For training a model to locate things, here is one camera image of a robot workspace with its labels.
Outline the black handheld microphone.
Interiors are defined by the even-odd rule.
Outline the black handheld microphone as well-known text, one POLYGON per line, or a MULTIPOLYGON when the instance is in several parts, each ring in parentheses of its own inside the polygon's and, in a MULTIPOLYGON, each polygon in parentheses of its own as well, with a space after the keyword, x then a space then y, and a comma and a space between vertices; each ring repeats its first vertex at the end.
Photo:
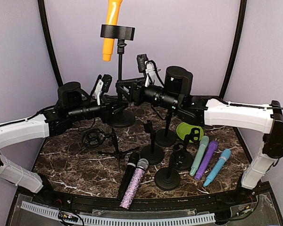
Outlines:
POLYGON ((133 152, 128 159, 127 167, 124 176, 122 177, 122 181, 118 190, 117 199, 119 201, 121 201, 124 197, 124 194, 130 184, 130 181, 132 179, 138 161, 139 161, 139 154, 137 152, 133 152))

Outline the black round-base stand mint mic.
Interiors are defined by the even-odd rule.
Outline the black round-base stand mint mic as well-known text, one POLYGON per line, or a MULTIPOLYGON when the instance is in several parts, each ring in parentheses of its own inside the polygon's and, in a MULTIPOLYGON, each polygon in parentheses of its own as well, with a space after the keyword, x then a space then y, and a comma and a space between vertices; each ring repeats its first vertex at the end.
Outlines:
POLYGON ((169 158, 168 167, 159 169, 154 177, 156 186, 164 191, 172 191, 176 189, 181 181, 179 173, 174 169, 177 165, 177 157, 172 153, 169 158))

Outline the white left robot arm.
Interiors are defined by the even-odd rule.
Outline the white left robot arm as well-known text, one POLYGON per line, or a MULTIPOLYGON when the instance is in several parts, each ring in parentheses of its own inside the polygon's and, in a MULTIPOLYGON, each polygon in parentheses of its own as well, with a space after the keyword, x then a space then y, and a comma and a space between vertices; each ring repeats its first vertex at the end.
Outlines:
MULTIPOLYGON (((38 111, 35 115, 0 124, 0 149, 28 140, 54 137, 63 134, 74 122, 100 118, 106 123, 111 117, 128 107, 109 95, 101 95, 103 82, 96 85, 96 99, 81 88, 79 82, 68 82, 58 88, 55 105, 38 111)), ((57 194, 44 176, 33 173, 13 163, 0 154, 0 178, 37 194, 47 205, 57 202, 57 194)))

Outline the orange microphone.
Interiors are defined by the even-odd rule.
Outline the orange microphone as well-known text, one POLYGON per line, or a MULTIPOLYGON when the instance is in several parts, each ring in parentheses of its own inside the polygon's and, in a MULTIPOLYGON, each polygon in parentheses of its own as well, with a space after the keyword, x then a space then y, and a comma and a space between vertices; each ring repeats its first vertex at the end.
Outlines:
POLYGON ((106 23, 103 25, 102 36, 104 38, 102 59, 103 61, 110 61, 113 55, 115 34, 119 18, 119 11, 122 0, 109 0, 106 23))

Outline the black round-base stand front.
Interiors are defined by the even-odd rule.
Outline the black round-base stand front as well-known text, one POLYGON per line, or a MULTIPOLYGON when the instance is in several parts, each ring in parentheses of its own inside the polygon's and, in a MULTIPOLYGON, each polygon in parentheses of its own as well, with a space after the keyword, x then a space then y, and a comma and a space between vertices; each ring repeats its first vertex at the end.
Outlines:
POLYGON ((165 153, 164 150, 155 144, 156 131, 153 128, 152 121, 147 120, 143 124, 146 133, 150 134, 150 145, 146 145, 141 150, 141 158, 148 160, 149 165, 156 165, 163 161, 165 153))

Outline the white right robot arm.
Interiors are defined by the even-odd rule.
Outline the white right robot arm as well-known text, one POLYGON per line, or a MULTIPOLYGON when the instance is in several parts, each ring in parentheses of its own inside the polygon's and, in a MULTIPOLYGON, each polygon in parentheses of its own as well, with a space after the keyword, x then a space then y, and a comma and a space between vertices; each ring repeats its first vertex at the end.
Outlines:
POLYGON ((259 153, 241 177, 231 200, 242 204, 272 164, 283 157, 283 108, 278 101, 264 105, 226 102, 218 97, 192 96, 193 74, 179 66, 166 69, 164 86, 149 78, 121 80, 116 84, 126 100, 136 106, 144 102, 172 111, 177 118, 195 126, 229 126, 262 132, 259 153))

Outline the black round-base stand blue mic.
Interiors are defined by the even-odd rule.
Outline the black round-base stand blue mic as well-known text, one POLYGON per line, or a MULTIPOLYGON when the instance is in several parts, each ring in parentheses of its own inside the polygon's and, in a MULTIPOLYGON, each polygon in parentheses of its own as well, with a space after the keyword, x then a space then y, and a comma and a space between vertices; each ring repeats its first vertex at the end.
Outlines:
POLYGON ((175 169, 179 171, 190 170, 194 158, 190 152, 187 151, 187 145, 190 141, 199 142, 200 141, 200 128, 191 128, 190 133, 184 136, 182 143, 177 143, 173 147, 173 151, 176 156, 175 169))

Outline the black round-base stand purple mic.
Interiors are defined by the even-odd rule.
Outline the black round-base stand purple mic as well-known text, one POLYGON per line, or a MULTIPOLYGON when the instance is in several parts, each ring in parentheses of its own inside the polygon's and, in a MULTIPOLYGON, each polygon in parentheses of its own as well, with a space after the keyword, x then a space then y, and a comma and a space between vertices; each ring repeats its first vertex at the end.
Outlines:
POLYGON ((169 147, 176 142, 176 134, 169 129, 173 113, 168 111, 166 114, 166 126, 156 132, 156 143, 160 146, 169 147))

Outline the mint green microphone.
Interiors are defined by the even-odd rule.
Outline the mint green microphone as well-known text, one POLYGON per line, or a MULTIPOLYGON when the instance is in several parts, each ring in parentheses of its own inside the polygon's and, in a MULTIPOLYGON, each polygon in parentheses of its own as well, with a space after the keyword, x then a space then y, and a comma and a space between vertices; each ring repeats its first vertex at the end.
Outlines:
POLYGON ((197 172, 197 170, 200 166, 200 163, 202 161, 203 154, 204 154, 208 144, 209 144, 209 137, 203 136, 203 138, 200 141, 199 148, 197 150, 195 159, 194 159, 193 164, 191 166, 190 176, 194 176, 196 174, 196 172, 197 172))

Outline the black round-base stand orange mic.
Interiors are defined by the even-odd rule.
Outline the black round-base stand orange mic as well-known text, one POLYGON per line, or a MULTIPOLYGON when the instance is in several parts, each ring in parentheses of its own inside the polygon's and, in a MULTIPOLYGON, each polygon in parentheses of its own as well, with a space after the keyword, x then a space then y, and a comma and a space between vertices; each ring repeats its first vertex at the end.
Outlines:
MULTIPOLYGON (((123 54, 125 53, 126 40, 133 41, 135 28, 133 27, 125 27, 125 26, 117 26, 116 31, 114 32, 115 39, 117 39, 117 54, 118 54, 118 80, 122 80, 122 67, 123 67, 123 54)), ((112 119, 108 122, 108 125, 115 128, 127 128, 134 124, 135 122, 135 114, 128 110, 123 110, 123 114, 118 117, 112 117, 112 119)))

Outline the blue microphone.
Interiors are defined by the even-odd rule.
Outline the blue microphone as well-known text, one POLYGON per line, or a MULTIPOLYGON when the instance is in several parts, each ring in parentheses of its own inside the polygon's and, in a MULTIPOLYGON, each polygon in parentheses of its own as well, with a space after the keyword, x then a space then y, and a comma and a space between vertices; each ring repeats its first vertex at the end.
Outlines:
POLYGON ((206 177, 206 180, 204 182, 205 187, 207 187, 208 185, 211 184, 211 182, 214 181, 214 179, 216 178, 216 176, 218 175, 218 173, 220 172, 220 170, 222 169, 224 164, 227 162, 227 160, 230 158, 230 156, 231 156, 231 150, 230 149, 225 149, 221 153, 217 163, 215 164, 215 166, 213 167, 213 169, 211 170, 209 175, 206 177))

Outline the black tripod microphone stand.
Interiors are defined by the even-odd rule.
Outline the black tripod microphone stand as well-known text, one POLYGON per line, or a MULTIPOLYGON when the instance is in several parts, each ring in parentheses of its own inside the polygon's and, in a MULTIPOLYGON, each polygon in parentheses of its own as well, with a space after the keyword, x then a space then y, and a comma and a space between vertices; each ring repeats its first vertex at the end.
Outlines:
POLYGON ((110 155, 117 159, 118 170, 120 173, 120 180, 122 180, 121 179, 121 169, 120 169, 121 160, 123 160, 129 152, 137 151, 140 149, 140 147, 137 146, 127 151, 120 151, 119 145, 118 145, 117 134, 113 128, 111 129, 110 133, 106 133, 102 129, 99 129, 99 128, 87 130, 82 137, 82 144, 84 147, 88 149, 95 149, 95 148, 100 147, 102 144, 104 144, 106 140, 108 140, 108 146, 113 147, 114 151, 112 152, 98 151, 98 154, 110 155))

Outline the glitter purple silver-head microphone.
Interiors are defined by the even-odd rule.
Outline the glitter purple silver-head microphone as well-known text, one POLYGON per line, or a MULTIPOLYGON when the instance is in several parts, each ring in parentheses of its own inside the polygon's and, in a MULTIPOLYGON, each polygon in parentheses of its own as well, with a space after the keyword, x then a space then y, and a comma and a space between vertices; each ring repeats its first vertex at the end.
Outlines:
POLYGON ((120 207, 124 208, 124 209, 129 209, 132 201, 138 191, 140 182, 145 174, 145 171, 147 170, 149 166, 149 162, 147 159, 145 158, 141 158, 138 162, 137 162, 137 167, 133 173, 133 176, 131 178, 131 181, 129 183, 129 186, 123 196, 123 199, 120 203, 120 207))

